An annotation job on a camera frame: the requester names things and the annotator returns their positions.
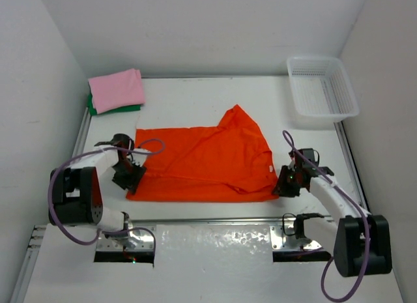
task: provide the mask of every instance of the stack of folded cloth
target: stack of folded cloth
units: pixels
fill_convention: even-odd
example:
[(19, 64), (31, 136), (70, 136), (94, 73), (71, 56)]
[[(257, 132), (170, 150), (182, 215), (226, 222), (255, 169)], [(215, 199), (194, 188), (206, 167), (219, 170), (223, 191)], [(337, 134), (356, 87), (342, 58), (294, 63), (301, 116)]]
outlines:
[(112, 75), (89, 79), (91, 115), (139, 111), (145, 103), (141, 73), (134, 68)]

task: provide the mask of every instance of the pink cloth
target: pink cloth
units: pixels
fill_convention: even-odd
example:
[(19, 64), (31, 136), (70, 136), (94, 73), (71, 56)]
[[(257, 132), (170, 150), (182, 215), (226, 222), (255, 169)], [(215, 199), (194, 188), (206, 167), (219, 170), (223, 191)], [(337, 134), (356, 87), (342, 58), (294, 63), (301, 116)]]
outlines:
[(145, 103), (141, 72), (134, 68), (112, 75), (89, 79), (93, 105), (97, 114)]

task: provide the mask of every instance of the red cloth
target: red cloth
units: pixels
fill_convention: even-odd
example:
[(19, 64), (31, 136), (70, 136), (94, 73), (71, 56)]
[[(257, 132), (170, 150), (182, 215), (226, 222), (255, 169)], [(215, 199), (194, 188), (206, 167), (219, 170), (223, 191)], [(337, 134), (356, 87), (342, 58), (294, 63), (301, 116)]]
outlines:
[[(165, 142), (165, 151), (148, 157), (135, 201), (257, 202), (277, 198), (272, 152), (258, 125), (236, 105), (216, 127), (136, 131)], [(160, 144), (144, 146), (157, 151)]]

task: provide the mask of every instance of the gray wall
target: gray wall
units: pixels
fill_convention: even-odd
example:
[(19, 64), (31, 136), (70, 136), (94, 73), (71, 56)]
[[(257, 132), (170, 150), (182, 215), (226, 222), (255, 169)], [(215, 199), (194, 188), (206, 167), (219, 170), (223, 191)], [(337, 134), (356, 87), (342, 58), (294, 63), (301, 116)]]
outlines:
[(367, 0), (341, 58), (361, 112), (348, 138), (374, 213), (391, 229), (405, 302), (417, 302), (417, 0)]
[(338, 56), (364, 0), (42, 0), (87, 77), (286, 74)]
[(50, 171), (71, 155), (87, 80), (40, 0), (0, 0), (0, 302), (32, 228), (45, 224)]

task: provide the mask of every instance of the white basket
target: white basket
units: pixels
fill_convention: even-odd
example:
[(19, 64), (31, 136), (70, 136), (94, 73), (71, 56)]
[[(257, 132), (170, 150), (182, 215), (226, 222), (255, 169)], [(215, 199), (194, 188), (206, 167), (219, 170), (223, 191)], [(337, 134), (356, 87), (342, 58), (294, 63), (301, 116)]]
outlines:
[(287, 67), (295, 109), (304, 118), (336, 123), (359, 114), (352, 85), (339, 59), (291, 57)]

